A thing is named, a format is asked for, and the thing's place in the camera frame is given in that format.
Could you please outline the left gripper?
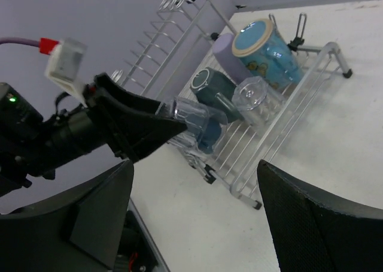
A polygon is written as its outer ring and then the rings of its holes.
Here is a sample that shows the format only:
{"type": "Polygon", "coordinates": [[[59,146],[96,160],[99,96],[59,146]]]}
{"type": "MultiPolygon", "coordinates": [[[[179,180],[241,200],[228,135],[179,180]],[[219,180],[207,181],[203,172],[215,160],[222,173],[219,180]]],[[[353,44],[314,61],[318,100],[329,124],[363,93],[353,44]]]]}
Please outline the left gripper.
{"type": "Polygon", "coordinates": [[[161,102],[124,90],[106,73],[94,77],[94,123],[82,104],[59,111],[68,96],[58,94],[55,114],[45,122],[42,176],[54,176],[57,168],[106,144],[116,157],[137,163],[187,129],[184,122],[156,113],[161,102]]]}

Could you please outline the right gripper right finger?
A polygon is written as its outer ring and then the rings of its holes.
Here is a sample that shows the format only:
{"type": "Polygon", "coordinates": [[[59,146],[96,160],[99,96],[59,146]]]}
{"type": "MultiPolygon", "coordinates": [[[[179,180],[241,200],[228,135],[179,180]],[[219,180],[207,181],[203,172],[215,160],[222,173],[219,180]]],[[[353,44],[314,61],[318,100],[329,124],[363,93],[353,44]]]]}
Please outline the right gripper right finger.
{"type": "Polygon", "coordinates": [[[261,160],[257,177],[281,271],[382,271],[382,210],[261,160]]]}

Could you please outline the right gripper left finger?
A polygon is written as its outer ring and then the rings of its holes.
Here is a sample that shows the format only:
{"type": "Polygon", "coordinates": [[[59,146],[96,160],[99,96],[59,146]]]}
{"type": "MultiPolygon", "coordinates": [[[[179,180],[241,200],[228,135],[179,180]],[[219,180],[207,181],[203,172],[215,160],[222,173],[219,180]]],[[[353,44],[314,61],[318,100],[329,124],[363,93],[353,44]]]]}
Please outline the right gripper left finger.
{"type": "Polygon", "coordinates": [[[1,215],[1,271],[111,271],[133,184],[131,161],[1,215]]]}

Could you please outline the clear plastic cup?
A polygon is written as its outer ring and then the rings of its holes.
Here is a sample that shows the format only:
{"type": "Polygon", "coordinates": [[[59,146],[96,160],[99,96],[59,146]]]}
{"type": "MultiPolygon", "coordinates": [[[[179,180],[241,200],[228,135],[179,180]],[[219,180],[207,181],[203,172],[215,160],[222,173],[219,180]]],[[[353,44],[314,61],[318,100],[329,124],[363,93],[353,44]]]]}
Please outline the clear plastic cup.
{"type": "Polygon", "coordinates": [[[197,145],[199,136],[206,129],[210,118],[219,121],[222,128],[221,136],[214,145],[213,152],[218,142],[222,139],[228,124],[227,116],[224,112],[179,96],[162,102],[156,114],[158,116],[171,117],[186,124],[187,129],[171,138],[168,144],[194,154],[204,154],[204,152],[198,149],[197,145]]]}

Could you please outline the blue mug white interior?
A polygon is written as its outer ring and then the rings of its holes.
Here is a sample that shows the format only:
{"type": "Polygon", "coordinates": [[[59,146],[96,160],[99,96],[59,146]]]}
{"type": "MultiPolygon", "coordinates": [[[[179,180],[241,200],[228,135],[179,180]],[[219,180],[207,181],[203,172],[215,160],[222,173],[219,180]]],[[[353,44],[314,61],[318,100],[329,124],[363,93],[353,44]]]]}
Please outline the blue mug white interior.
{"type": "Polygon", "coordinates": [[[204,154],[211,154],[221,133],[222,128],[220,122],[214,118],[210,118],[206,129],[199,136],[198,149],[204,152],[204,154]]]}

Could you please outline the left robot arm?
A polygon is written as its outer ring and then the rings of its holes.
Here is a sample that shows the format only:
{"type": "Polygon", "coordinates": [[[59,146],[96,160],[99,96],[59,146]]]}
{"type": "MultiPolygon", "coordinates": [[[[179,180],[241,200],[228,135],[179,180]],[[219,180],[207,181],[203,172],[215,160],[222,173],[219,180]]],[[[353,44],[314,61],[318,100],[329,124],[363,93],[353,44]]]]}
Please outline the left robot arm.
{"type": "Polygon", "coordinates": [[[124,90],[105,73],[83,90],[85,104],[49,119],[7,83],[1,84],[1,195],[53,180],[56,169],[103,145],[138,162],[187,129],[160,115],[161,103],[124,90]]]}

